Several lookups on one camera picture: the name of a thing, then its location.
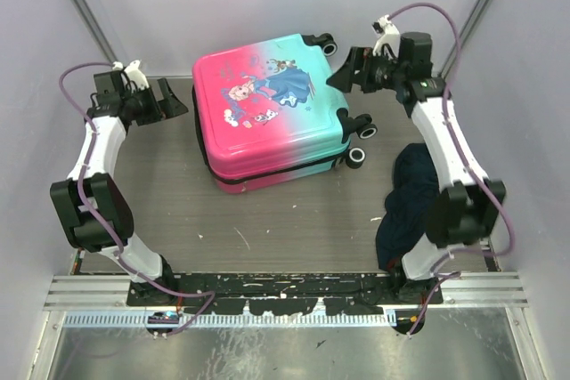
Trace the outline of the aluminium frame rail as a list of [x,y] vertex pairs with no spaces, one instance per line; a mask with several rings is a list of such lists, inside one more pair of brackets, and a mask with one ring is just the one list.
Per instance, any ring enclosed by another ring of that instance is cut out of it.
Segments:
[[[46,311],[106,310],[126,307],[129,281],[122,275],[56,276],[44,302]],[[443,304],[455,308],[529,305],[515,272],[464,272],[441,286]]]

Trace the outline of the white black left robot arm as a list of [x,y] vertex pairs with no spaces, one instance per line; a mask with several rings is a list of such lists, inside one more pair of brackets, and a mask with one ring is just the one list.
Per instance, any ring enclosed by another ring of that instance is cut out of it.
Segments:
[[67,178],[50,187],[50,198],[69,244],[102,255],[130,278],[131,292],[158,305],[181,297],[165,257],[136,234],[132,210],[114,181],[121,145],[131,125],[144,126],[187,113],[165,78],[157,99],[139,60],[111,63],[94,75],[91,105],[67,100],[85,122],[85,139]]

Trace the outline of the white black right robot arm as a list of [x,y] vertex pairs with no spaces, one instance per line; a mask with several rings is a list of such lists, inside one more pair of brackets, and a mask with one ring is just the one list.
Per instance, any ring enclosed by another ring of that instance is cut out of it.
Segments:
[[432,72],[432,48],[428,33],[385,33],[373,47],[351,47],[326,80],[343,93],[354,86],[363,93],[394,92],[435,167],[439,190],[422,236],[387,270],[390,293],[400,303],[425,302],[442,264],[491,235],[506,197],[504,183],[489,178],[466,145],[447,84]]

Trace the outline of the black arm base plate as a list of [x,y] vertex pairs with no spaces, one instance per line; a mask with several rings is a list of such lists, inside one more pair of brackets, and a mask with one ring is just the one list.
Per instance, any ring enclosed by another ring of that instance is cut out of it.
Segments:
[[181,304],[195,313],[213,292],[206,313],[255,316],[307,315],[324,305],[335,316],[381,314],[385,305],[422,305],[436,283],[434,279],[411,281],[383,273],[193,273],[175,276],[175,290],[184,298],[133,284],[126,304],[130,307]]

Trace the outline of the navy garment with red trim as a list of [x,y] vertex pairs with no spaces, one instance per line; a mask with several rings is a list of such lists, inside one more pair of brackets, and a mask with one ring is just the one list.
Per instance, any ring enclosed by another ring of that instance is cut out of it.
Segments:
[[423,217],[439,194],[436,168],[425,143],[410,143],[396,157],[392,185],[375,238],[383,271],[418,243],[425,232]]

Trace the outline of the pink teal suitcase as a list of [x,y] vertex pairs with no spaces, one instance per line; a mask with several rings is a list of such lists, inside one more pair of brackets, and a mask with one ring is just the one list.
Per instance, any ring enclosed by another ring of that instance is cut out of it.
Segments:
[[211,53],[192,67],[196,135],[204,163],[230,194],[327,172],[357,169],[366,154],[351,138],[373,137],[371,115],[355,117],[327,85],[329,33],[292,34]]

